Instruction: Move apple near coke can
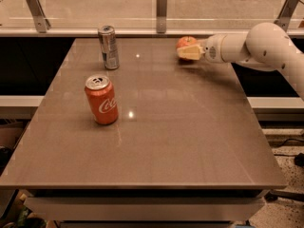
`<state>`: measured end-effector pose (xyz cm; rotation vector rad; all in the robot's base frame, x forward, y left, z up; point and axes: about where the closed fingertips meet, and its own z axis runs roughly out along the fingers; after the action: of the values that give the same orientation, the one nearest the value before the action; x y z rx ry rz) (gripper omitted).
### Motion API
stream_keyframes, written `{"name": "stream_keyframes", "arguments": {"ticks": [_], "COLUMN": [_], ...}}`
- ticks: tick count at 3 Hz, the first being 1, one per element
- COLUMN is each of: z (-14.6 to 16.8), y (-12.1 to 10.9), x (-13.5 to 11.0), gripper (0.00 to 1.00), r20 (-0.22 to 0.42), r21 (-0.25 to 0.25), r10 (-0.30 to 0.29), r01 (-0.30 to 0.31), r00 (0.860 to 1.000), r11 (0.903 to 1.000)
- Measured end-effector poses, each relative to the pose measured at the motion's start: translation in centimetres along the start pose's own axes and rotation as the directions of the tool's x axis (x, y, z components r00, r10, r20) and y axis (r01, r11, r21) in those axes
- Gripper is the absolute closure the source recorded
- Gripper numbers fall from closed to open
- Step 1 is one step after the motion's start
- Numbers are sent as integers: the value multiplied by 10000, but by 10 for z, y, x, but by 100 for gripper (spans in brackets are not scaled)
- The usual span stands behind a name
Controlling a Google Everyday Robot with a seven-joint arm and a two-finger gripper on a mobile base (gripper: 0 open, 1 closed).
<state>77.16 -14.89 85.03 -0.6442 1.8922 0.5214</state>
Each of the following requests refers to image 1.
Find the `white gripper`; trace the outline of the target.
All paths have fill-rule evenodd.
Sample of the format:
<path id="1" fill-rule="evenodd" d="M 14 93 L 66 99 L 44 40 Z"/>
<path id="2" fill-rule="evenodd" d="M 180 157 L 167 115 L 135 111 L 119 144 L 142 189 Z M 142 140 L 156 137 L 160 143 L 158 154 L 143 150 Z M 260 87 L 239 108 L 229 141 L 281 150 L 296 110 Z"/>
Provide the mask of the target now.
<path id="1" fill-rule="evenodd" d="M 179 47 L 178 56 L 184 60 L 199 60 L 202 57 L 210 63 L 223 63 L 221 45 L 225 38 L 224 34 L 216 34 L 207 39 L 199 40 L 198 44 Z"/>

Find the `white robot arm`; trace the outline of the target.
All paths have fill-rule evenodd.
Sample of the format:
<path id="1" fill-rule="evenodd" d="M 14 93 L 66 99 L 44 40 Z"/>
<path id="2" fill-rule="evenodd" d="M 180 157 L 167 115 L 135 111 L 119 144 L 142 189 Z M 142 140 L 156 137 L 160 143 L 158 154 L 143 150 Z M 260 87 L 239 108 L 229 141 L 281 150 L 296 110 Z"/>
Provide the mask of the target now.
<path id="1" fill-rule="evenodd" d="M 277 70 L 304 99 L 304 53 L 278 25 L 261 23 L 242 34 L 215 34 L 177 48 L 181 59 L 213 64 L 236 63 L 262 71 Z"/>

